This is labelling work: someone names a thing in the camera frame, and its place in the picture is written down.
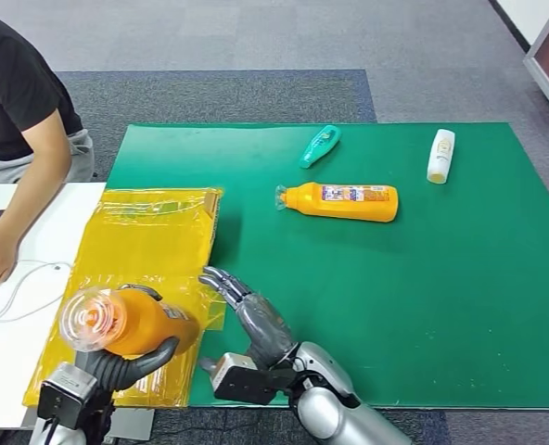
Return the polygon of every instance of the black cable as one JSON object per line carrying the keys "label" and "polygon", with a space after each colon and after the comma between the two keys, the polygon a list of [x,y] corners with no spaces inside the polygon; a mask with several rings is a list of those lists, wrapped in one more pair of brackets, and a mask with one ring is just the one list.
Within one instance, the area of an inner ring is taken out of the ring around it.
{"label": "black cable", "polygon": [[60,417],[54,417],[52,420],[52,424],[50,425],[50,430],[48,431],[48,436],[45,437],[45,441],[43,443],[43,445],[50,445],[50,441],[52,440],[52,436],[54,436],[54,432],[56,431],[56,427],[58,426],[58,424],[61,423]]}

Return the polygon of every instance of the green table mat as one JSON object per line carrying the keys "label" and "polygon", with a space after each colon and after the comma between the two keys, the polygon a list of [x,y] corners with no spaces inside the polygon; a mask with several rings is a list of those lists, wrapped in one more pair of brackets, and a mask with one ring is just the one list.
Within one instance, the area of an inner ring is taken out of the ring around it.
{"label": "green table mat", "polygon": [[[549,194],[504,123],[347,124],[310,170],[322,125],[131,125],[109,188],[222,186],[211,263],[276,305],[378,406],[549,408]],[[426,173],[456,133],[448,183]],[[279,184],[390,184],[384,224],[275,209]],[[202,355],[244,352],[232,312]],[[214,400],[198,371],[190,405]]]}

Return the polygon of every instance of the white bottle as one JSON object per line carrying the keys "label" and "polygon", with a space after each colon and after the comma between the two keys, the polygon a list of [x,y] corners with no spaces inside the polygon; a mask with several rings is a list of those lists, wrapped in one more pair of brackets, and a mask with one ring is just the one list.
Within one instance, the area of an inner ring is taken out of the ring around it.
{"label": "white bottle", "polygon": [[429,155],[427,180],[434,184],[445,184],[448,180],[449,165],[454,153],[456,135],[450,130],[438,130]]}

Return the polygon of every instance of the teal bottle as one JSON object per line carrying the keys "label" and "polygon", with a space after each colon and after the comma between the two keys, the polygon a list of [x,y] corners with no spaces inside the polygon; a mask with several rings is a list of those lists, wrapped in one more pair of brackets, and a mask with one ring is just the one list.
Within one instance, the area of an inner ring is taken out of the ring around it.
{"label": "teal bottle", "polygon": [[326,125],[307,145],[299,159],[299,166],[309,169],[316,160],[333,149],[341,139],[341,129],[334,125]]}

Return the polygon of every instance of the white table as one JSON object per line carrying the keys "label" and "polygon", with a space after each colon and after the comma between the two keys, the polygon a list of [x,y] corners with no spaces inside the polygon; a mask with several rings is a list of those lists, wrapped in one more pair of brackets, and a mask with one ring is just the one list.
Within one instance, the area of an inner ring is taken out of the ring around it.
{"label": "white table", "polygon": [[[72,264],[85,225],[104,187],[104,183],[65,185],[24,237],[17,259]],[[16,185],[0,184],[0,210],[8,205],[15,188]],[[0,309],[19,280],[36,265],[18,262],[6,283],[0,285]],[[21,286],[11,309],[3,318],[15,318],[57,298],[66,288],[68,277],[67,267],[47,267],[33,273]],[[0,324],[0,428],[34,426],[33,413],[21,402],[59,305],[60,301],[24,320]],[[147,420],[125,423],[116,419],[119,421],[114,423],[138,424],[143,432],[150,432],[153,410],[118,410],[116,414],[120,417],[119,413],[128,413],[130,417],[137,412]],[[116,436],[131,437],[113,429]],[[148,439],[148,435],[136,435],[133,439]]]}

